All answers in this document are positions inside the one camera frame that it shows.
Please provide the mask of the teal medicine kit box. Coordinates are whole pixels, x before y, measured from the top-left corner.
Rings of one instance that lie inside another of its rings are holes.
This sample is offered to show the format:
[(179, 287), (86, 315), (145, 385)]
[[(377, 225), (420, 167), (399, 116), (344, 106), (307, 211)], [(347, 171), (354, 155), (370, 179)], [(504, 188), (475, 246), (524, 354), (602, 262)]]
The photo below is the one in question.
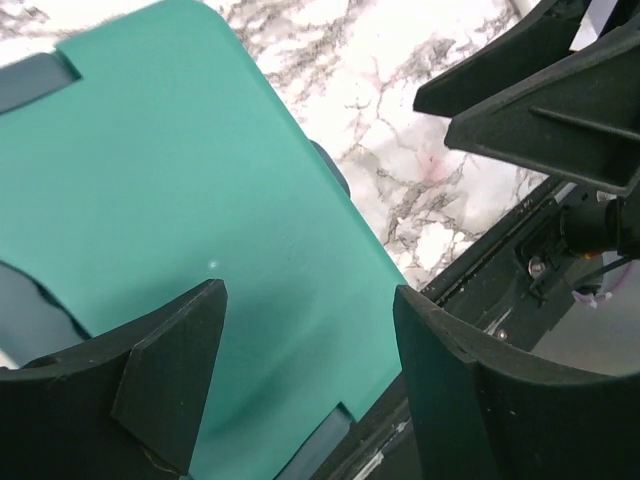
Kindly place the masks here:
[(190, 473), (309, 479), (398, 376), (402, 277), (226, 22), (161, 1), (58, 44), (1, 117), (1, 258), (92, 335), (228, 292)]

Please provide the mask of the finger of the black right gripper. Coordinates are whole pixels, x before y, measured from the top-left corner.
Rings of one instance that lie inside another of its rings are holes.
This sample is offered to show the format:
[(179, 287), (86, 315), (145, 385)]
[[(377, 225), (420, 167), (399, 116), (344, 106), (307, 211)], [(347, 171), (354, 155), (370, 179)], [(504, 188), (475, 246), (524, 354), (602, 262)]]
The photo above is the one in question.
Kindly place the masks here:
[(639, 181), (639, 25), (455, 116), (445, 145), (628, 195)]
[(420, 86), (413, 110), (452, 118), (567, 57), (589, 5), (541, 1), (505, 34)]

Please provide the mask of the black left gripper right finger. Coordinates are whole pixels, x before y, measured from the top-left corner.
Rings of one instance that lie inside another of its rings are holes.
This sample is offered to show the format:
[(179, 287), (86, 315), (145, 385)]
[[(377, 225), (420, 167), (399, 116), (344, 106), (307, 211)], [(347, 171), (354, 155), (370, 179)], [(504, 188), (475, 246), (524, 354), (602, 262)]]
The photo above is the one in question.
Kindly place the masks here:
[(396, 289), (393, 317), (427, 479), (635, 479), (639, 377), (519, 350)]

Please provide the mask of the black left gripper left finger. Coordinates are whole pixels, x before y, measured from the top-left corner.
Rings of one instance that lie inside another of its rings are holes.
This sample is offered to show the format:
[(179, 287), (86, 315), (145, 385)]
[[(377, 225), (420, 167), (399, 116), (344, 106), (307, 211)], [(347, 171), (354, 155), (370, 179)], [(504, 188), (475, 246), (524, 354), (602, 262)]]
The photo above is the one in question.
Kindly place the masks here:
[(143, 317), (1, 372), (5, 479), (189, 472), (227, 307), (207, 280)]

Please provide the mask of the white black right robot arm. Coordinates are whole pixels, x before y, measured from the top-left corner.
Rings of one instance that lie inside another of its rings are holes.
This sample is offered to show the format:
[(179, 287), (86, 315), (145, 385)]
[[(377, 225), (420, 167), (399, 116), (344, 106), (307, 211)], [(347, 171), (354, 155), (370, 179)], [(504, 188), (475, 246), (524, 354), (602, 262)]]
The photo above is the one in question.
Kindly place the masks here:
[(571, 43), (585, 1), (542, 1), (511, 30), (422, 85), (415, 111), (446, 117), (445, 145), (611, 194), (560, 221), (577, 254), (639, 255), (639, 5)]

